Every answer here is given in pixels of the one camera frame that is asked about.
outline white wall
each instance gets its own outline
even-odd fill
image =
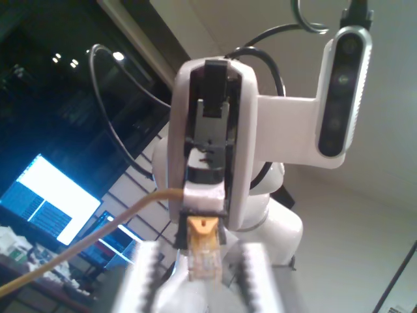
[[[308,312],[368,313],[417,239],[417,214],[385,207],[287,167],[284,184],[304,223],[295,280]],[[417,301],[400,298],[411,310]]]

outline depth camera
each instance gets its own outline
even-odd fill
[[[318,149],[326,157],[337,157],[350,145],[371,45],[371,37],[363,27],[344,27],[334,39],[333,65],[318,141]]]

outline monitor screen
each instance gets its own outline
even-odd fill
[[[69,245],[101,202],[38,155],[0,204]]]
[[[113,220],[113,216],[104,212],[98,220],[85,233],[88,235]],[[133,263],[136,243],[142,242],[134,232],[126,226],[119,225],[116,230],[95,244],[86,248],[81,254],[92,261],[95,265],[109,269],[117,265],[126,266]]]

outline dark window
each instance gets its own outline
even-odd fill
[[[100,197],[127,168],[96,110],[87,50],[104,44],[151,93],[169,89],[94,1],[0,3],[0,194],[39,153]],[[99,55],[97,73],[109,118],[136,157],[165,125],[169,110],[149,102]]]

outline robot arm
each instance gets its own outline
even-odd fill
[[[184,190],[182,202],[169,201],[169,215],[179,225],[175,246],[185,255],[154,301],[158,247],[143,243],[112,312],[130,312],[132,306],[140,308],[134,312],[158,311],[185,280],[220,280],[225,254],[221,246],[227,251],[236,247],[237,238],[248,237],[265,246],[238,244],[235,261],[245,303],[251,312],[284,312],[270,260],[289,261],[300,242],[302,223],[268,194],[282,184],[281,162],[322,168],[343,163],[371,53],[367,29],[344,20],[324,48],[315,98],[259,95],[253,69],[237,60],[213,57],[182,66],[173,90],[168,138],[158,144],[152,165],[159,188]],[[251,178],[263,162],[280,162],[272,165],[277,176],[264,176],[263,184],[250,192]],[[139,290],[141,300],[129,306],[132,289]]]

